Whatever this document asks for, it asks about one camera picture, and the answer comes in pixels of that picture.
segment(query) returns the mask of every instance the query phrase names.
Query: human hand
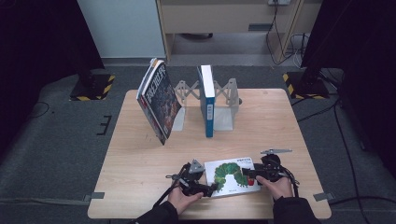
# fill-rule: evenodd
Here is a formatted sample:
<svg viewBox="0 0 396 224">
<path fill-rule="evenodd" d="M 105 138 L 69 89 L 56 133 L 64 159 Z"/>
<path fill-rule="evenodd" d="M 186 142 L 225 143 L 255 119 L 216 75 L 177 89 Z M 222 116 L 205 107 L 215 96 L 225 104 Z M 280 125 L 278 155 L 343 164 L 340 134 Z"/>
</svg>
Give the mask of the human hand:
<svg viewBox="0 0 396 224">
<path fill-rule="evenodd" d="M 282 177 L 276 182 L 271 182 L 260 175 L 257 175 L 256 179 L 270 190 L 275 200 L 278 200 L 280 197 L 289 198 L 293 196 L 291 183 L 286 177 Z"/>
<path fill-rule="evenodd" d="M 204 197 L 202 192 L 196 193 L 191 196 L 186 196 L 181 190 L 181 187 L 175 187 L 169 193 L 168 202 L 171 203 L 177 210 L 177 214 L 180 215 L 186 210 L 192 203 L 195 203 L 199 199 Z"/>
</svg>

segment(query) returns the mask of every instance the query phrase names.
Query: children's book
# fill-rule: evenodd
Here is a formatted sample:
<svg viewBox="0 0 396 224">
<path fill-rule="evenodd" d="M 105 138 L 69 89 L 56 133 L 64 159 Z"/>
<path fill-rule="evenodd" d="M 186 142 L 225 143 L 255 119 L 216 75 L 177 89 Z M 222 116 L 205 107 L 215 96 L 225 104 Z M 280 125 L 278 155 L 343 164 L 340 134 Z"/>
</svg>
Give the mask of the children's book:
<svg viewBox="0 0 396 224">
<path fill-rule="evenodd" d="M 181 104 L 177 100 L 163 60 L 152 59 L 137 91 L 136 100 L 164 145 Z"/>
<path fill-rule="evenodd" d="M 232 196 L 261 189 L 256 179 L 248 178 L 242 174 L 242 168 L 254 170 L 253 160 L 249 157 L 207 161 L 204 165 L 207 185 L 218 184 L 212 197 Z"/>
<path fill-rule="evenodd" d="M 201 110 L 205 122 L 205 135 L 206 137 L 213 137 L 216 95 L 213 84 L 212 66 L 201 65 L 197 69 Z"/>
</svg>

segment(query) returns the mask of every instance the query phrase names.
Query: wall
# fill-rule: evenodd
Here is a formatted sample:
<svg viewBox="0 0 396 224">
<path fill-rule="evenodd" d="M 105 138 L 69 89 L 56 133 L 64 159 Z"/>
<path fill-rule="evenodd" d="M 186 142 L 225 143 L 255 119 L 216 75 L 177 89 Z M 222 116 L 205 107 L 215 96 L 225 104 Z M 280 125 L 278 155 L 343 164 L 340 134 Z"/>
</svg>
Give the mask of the wall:
<svg viewBox="0 0 396 224">
<path fill-rule="evenodd" d="M 102 58 L 165 57 L 155 0 L 78 0 Z"/>
</svg>

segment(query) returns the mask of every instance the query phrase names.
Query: black panel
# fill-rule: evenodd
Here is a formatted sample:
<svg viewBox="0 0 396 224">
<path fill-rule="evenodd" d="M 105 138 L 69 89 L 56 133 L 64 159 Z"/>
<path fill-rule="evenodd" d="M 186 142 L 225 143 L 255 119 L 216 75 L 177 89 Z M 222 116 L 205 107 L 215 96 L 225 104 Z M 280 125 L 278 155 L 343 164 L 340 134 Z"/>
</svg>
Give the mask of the black panel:
<svg viewBox="0 0 396 224">
<path fill-rule="evenodd" d="M 396 176 L 396 4 L 324 0 L 303 66 L 342 68 L 339 92 L 362 147 L 376 151 Z"/>
<path fill-rule="evenodd" d="M 78 70 L 59 38 L 53 16 L 86 69 L 103 68 L 76 0 L 0 1 L 0 158 L 18 132 L 43 86 Z"/>
</svg>

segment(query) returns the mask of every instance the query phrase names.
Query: metal bookend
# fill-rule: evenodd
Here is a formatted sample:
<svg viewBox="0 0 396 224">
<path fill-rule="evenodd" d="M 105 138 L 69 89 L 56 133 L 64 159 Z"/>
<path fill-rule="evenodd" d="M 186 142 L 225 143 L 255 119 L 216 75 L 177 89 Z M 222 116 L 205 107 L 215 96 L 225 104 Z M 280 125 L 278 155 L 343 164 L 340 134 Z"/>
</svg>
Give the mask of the metal bookend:
<svg viewBox="0 0 396 224">
<path fill-rule="evenodd" d="M 239 94 L 236 86 L 236 79 L 230 78 L 228 83 L 221 87 L 217 81 L 214 81 L 216 103 L 215 103 L 215 131 L 232 131 L 235 114 L 239 110 Z M 221 105 L 219 96 L 225 97 L 225 105 Z"/>
<path fill-rule="evenodd" d="M 214 130 L 215 131 L 232 131 L 235 114 L 239 110 L 240 99 L 238 94 L 238 88 L 236 86 L 236 79 L 230 78 L 228 83 L 221 87 L 217 81 L 213 81 L 215 86 L 215 120 Z M 192 94 L 197 100 L 200 99 L 199 94 L 194 90 L 197 90 L 199 81 L 196 81 L 191 87 L 189 87 L 184 80 L 180 80 L 175 87 L 176 95 L 180 99 L 182 108 L 177 113 L 177 117 L 174 122 L 172 131 L 182 131 L 184 124 L 184 116 L 187 109 L 187 96 Z M 219 96 L 225 97 L 224 104 L 221 104 Z"/>
</svg>

